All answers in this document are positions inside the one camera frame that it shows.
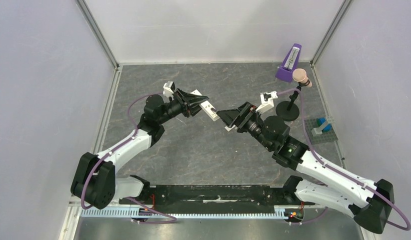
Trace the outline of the white remote control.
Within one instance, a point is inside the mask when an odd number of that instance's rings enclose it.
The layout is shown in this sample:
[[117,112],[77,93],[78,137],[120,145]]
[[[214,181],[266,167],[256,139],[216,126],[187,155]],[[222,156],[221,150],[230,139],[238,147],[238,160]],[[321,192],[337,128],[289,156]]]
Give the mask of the white remote control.
[[[201,93],[197,89],[192,91],[191,94],[201,95]],[[201,103],[201,107],[202,111],[205,112],[214,122],[220,119],[216,112],[211,111],[211,107],[214,106],[209,102],[209,100]]]

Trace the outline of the white remote battery cover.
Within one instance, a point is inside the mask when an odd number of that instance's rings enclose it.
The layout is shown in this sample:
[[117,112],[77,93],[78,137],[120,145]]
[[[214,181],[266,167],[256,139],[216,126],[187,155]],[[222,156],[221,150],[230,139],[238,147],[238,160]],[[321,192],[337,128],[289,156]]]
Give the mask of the white remote battery cover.
[[228,132],[230,132],[230,131],[234,128],[234,126],[232,126],[232,127],[225,126],[224,128],[225,128]]

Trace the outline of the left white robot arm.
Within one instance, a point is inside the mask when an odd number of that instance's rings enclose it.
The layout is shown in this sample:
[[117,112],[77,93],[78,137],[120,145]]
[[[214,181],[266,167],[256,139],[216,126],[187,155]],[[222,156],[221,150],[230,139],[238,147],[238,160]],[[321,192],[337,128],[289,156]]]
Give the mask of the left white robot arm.
[[104,209],[113,200],[131,197],[138,204],[149,201],[148,184],[137,176],[117,178],[117,172],[136,155],[155,145],[165,132],[164,123],[183,115],[195,116],[208,96],[172,90],[165,102],[161,94],[143,96],[145,105],[134,130],[115,145],[98,153],[84,153],[78,162],[70,192],[84,210]]

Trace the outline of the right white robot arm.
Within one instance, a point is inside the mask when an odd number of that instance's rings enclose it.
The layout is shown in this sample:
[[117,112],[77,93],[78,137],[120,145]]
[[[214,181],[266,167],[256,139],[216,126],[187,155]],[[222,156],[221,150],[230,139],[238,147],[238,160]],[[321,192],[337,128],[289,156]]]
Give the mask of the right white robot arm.
[[290,136],[290,127],[284,120],[271,115],[266,119],[256,106],[245,102],[238,108],[219,110],[217,115],[229,128],[249,133],[282,167],[308,175],[324,183],[317,186],[300,177],[290,177],[282,190],[288,204],[299,200],[337,210],[351,217],[362,228],[382,234],[394,204],[394,186],[380,179],[369,180],[333,164],[311,148]]

